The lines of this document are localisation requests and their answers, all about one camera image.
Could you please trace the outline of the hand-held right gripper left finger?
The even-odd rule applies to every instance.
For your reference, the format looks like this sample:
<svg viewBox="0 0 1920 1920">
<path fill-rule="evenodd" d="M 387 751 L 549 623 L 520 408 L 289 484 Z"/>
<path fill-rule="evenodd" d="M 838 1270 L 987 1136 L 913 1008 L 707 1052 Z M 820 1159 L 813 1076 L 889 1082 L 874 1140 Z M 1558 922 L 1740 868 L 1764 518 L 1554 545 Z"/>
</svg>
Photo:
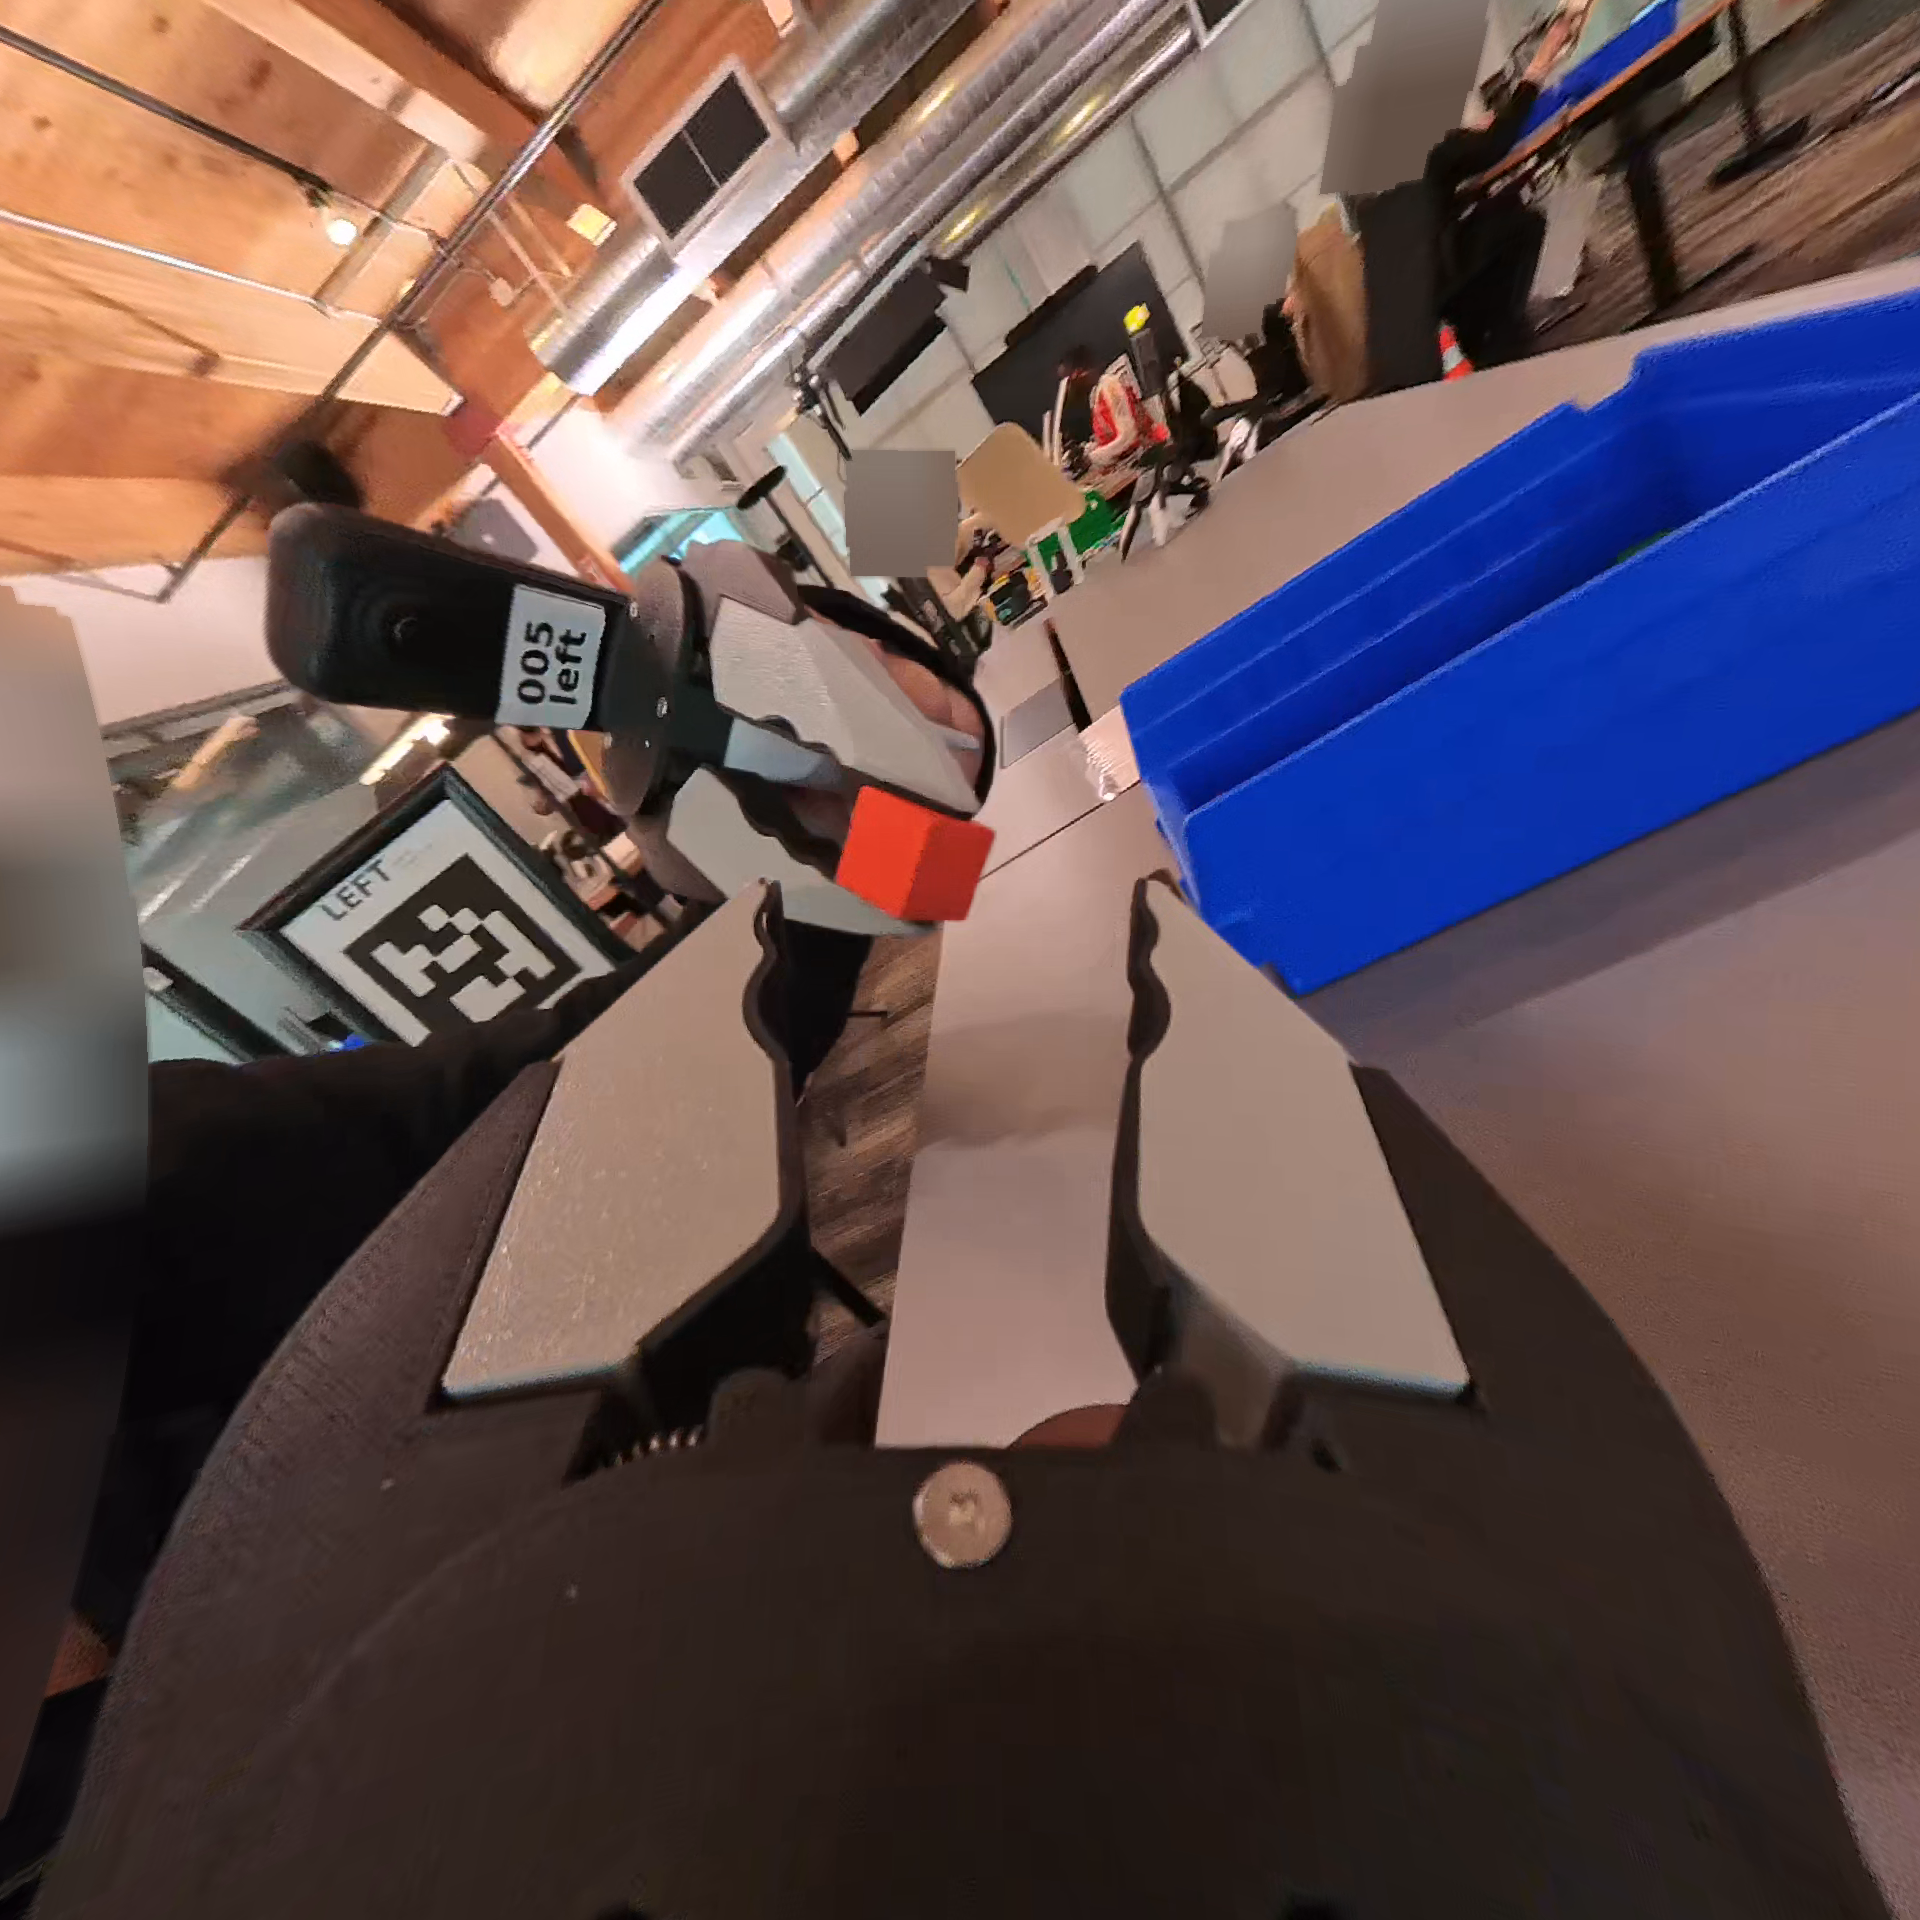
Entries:
<svg viewBox="0 0 1920 1920">
<path fill-rule="evenodd" d="M 781 897 L 749 882 L 571 1042 L 442 1375 L 477 1404 L 637 1378 L 801 1216 L 764 997 Z"/>
</svg>

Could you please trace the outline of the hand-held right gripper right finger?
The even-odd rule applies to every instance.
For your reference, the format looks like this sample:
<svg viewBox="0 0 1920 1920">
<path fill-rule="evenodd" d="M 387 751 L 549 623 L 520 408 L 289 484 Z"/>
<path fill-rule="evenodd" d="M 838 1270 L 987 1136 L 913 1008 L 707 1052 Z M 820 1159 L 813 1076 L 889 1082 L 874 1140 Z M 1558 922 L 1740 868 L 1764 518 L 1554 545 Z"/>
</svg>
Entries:
<svg viewBox="0 0 1920 1920">
<path fill-rule="evenodd" d="M 1107 1314 L 1226 1449 L 1322 1390 L 1456 1406 L 1472 1372 L 1349 1052 L 1187 902 L 1130 902 Z"/>
</svg>

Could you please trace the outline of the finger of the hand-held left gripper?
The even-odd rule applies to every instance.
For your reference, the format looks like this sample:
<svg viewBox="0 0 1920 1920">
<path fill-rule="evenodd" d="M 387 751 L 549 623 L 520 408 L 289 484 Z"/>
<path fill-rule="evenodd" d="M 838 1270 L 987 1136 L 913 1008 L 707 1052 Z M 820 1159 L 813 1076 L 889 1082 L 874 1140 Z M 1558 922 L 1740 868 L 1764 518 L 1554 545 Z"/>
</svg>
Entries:
<svg viewBox="0 0 1920 1920">
<path fill-rule="evenodd" d="M 866 792 L 957 820 L 980 809 L 987 726 L 970 696 L 908 655 L 906 623 L 874 637 L 818 614 L 779 622 L 736 599 L 710 623 L 710 693 L 740 743 L 704 777 L 704 815 L 846 824 Z"/>
<path fill-rule="evenodd" d="M 915 940 L 930 920 L 901 918 L 838 882 L 846 831 L 822 831 L 784 785 L 699 767 L 673 797 L 662 841 L 721 895 L 776 886 L 787 926 L 859 940 Z"/>
</svg>

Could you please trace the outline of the red cube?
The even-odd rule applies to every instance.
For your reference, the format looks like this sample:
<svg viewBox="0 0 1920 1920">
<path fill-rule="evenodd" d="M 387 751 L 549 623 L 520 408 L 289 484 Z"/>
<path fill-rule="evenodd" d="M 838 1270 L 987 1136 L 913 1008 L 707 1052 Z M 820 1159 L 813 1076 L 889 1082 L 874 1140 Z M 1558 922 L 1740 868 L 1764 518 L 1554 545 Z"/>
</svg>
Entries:
<svg viewBox="0 0 1920 1920">
<path fill-rule="evenodd" d="M 994 830 L 881 785 L 854 796 L 834 882 L 893 920 L 956 922 L 972 912 Z"/>
</svg>

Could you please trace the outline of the blue plastic bin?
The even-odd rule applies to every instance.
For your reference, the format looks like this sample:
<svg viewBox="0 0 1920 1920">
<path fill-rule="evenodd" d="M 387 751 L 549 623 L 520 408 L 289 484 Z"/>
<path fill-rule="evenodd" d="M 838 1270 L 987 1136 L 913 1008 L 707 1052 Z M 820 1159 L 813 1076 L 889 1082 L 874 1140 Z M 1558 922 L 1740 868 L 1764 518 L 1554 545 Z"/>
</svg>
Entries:
<svg viewBox="0 0 1920 1920">
<path fill-rule="evenodd" d="M 1120 695 L 1318 992 L 1917 706 L 1917 295 L 1644 350 Z"/>
</svg>

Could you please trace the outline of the printed marker sign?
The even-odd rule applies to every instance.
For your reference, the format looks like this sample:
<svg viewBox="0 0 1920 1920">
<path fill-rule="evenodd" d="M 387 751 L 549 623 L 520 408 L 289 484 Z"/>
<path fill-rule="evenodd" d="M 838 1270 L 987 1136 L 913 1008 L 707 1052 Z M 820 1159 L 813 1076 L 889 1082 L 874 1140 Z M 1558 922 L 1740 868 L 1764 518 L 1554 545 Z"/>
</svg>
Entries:
<svg viewBox="0 0 1920 1920">
<path fill-rule="evenodd" d="M 630 956 L 450 765 L 240 920 L 362 1039 L 416 1046 L 552 1009 Z"/>
</svg>

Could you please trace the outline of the paper in plastic sleeve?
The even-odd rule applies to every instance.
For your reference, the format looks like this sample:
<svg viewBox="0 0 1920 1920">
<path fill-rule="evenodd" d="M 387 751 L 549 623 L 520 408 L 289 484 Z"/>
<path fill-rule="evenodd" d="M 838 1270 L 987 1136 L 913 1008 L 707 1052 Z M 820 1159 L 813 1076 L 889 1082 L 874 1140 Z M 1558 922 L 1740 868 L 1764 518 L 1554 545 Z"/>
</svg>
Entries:
<svg viewBox="0 0 1920 1920">
<path fill-rule="evenodd" d="M 1038 746 L 1048 789 L 1074 809 L 1107 807 L 1142 785 L 1136 738 L 1120 704 L 1088 726 L 1065 726 Z"/>
</svg>

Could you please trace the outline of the blue storage bin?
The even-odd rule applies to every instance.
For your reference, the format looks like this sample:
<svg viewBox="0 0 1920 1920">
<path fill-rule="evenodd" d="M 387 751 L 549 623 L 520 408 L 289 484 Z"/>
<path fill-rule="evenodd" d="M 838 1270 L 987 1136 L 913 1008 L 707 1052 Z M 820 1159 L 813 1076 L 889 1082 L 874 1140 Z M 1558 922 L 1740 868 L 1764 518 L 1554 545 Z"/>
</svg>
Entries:
<svg viewBox="0 0 1920 1920">
<path fill-rule="evenodd" d="M 1552 86 L 1563 101 L 1582 101 L 1608 89 L 1629 66 L 1646 60 L 1676 28 L 1680 1 L 1594 1 L 1563 62 L 1552 70 Z"/>
</svg>

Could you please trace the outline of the black floor lamp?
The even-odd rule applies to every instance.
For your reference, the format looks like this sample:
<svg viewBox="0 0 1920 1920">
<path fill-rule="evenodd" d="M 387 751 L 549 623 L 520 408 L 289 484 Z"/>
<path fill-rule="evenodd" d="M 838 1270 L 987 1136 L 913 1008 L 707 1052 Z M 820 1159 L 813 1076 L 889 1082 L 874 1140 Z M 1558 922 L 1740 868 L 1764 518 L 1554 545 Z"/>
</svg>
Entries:
<svg viewBox="0 0 1920 1920">
<path fill-rule="evenodd" d="M 1736 84 L 1740 144 L 1720 166 L 1712 169 L 1709 184 L 1715 189 L 1730 188 L 1794 154 L 1804 141 L 1809 141 L 1812 128 L 1810 113 L 1800 113 L 1781 122 L 1764 120 L 1756 42 L 1746 24 L 1744 1 L 1728 5 L 1725 34 L 1732 57 L 1730 73 Z"/>
</svg>

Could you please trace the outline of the black wall screen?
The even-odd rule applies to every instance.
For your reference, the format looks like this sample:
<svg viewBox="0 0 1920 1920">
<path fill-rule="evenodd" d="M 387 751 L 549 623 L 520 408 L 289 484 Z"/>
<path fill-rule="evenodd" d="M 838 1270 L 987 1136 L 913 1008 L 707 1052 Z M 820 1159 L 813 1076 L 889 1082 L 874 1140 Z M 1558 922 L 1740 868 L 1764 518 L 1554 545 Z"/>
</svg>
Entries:
<svg viewBox="0 0 1920 1920">
<path fill-rule="evenodd" d="M 1140 245 L 1131 245 L 1107 266 L 1085 266 L 1020 319 L 1000 353 L 974 374 L 972 385 L 990 421 L 1020 424 L 1038 437 L 1059 389 L 1059 373 L 1069 348 L 1085 348 L 1096 367 L 1107 367 L 1130 350 L 1126 314 L 1148 309 L 1150 330 L 1166 362 L 1187 356 L 1171 301 Z"/>
</svg>

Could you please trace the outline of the metal air duct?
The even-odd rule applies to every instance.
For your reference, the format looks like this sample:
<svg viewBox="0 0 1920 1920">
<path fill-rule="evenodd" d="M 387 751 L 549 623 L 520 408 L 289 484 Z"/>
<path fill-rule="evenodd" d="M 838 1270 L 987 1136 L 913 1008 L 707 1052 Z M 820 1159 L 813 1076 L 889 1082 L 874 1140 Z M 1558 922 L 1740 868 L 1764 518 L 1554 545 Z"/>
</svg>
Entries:
<svg viewBox="0 0 1920 1920">
<path fill-rule="evenodd" d="M 754 273 L 713 311 L 708 348 L 729 353 L 757 340 L 843 266 L 862 273 L 901 233 L 924 233 L 940 218 L 937 206 L 962 199 L 1018 152 L 1041 118 L 1166 10 L 1139 1 L 1010 5 L 757 255 Z M 788 41 L 757 76 L 738 80 L 768 141 L 684 229 L 667 231 L 648 213 L 648 236 L 616 240 L 562 317 L 534 338 L 542 367 L 571 393 L 604 391 L 713 269 L 795 199 L 837 136 L 853 129 L 857 109 L 899 84 L 956 17 L 957 5 L 838 5 L 817 39 Z"/>
</svg>

